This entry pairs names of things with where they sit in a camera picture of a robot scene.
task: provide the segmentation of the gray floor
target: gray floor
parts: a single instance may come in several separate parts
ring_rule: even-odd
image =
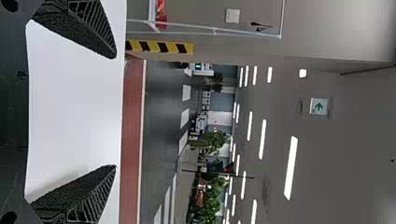
[[[183,84],[191,78],[176,69],[173,63],[148,61],[144,117],[141,223],[153,223],[153,218],[177,172],[178,142],[187,131],[180,130],[180,115],[191,107],[182,102]]]

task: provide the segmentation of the ceiling light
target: ceiling light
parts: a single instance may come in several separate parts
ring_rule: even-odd
[[[236,143],[233,144],[233,162],[235,162]]]
[[[230,152],[233,152],[233,137],[231,136]]]
[[[241,67],[241,73],[239,74],[239,88],[242,88],[243,79],[244,79],[244,68]]]
[[[262,156],[264,154],[264,144],[265,144],[265,131],[267,129],[267,120],[264,119],[262,121],[262,137],[260,140],[260,149],[259,149],[259,159],[262,160]]]
[[[247,141],[250,141],[251,135],[251,122],[253,121],[253,112],[248,113],[248,125],[247,125]]]
[[[253,206],[251,208],[251,221],[250,224],[256,224],[256,212],[257,212],[257,201],[253,200]]]
[[[233,178],[230,177],[230,187],[228,187],[228,194],[231,195],[233,192]]]
[[[233,103],[233,119],[235,119],[236,102]]]
[[[238,122],[239,122],[239,104],[236,107],[236,123],[238,123]]]
[[[291,188],[293,185],[294,165],[297,156],[297,146],[298,146],[298,138],[292,136],[290,140],[288,170],[286,172],[285,191],[284,191],[285,197],[286,199],[288,199],[288,201],[290,200]]]
[[[268,73],[267,73],[267,83],[271,83],[272,81],[272,67],[268,67]]]
[[[246,69],[247,69],[247,70],[246,70],[246,72],[245,72],[245,87],[248,86],[248,66],[247,66]]]
[[[235,175],[238,176],[239,174],[239,160],[240,160],[240,156],[238,154],[238,156],[236,157],[236,168],[235,168]]]
[[[257,66],[254,66],[254,70],[253,70],[253,86],[256,86],[256,82],[257,82]]]
[[[299,77],[300,77],[300,78],[306,77],[306,70],[305,70],[305,69],[300,69],[300,75],[299,75]]]
[[[245,185],[247,183],[247,172],[244,171],[244,175],[242,178],[242,188],[241,188],[241,200],[244,200],[245,198]]]
[[[225,192],[224,207],[227,207],[227,202],[228,202],[228,192]]]
[[[233,211],[231,212],[231,215],[234,216],[235,215],[235,203],[236,203],[236,196],[233,196]]]

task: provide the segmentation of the red painted line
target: red painted line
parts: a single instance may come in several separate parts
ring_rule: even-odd
[[[139,221],[139,169],[141,162],[141,130],[144,106],[145,61],[128,55],[125,68],[121,165],[120,165],[120,224]]]

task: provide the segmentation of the hazard stripe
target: hazard stripe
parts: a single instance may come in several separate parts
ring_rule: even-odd
[[[134,52],[145,51],[153,53],[193,54],[194,44],[127,39],[125,43],[125,50]]]

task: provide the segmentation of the green plant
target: green plant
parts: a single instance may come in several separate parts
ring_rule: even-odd
[[[204,133],[198,138],[198,141],[190,141],[189,144],[192,150],[201,149],[203,151],[201,156],[212,153],[219,155],[219,149],[224,145],[227,139],[226,133],[218,131],[215,133]]]

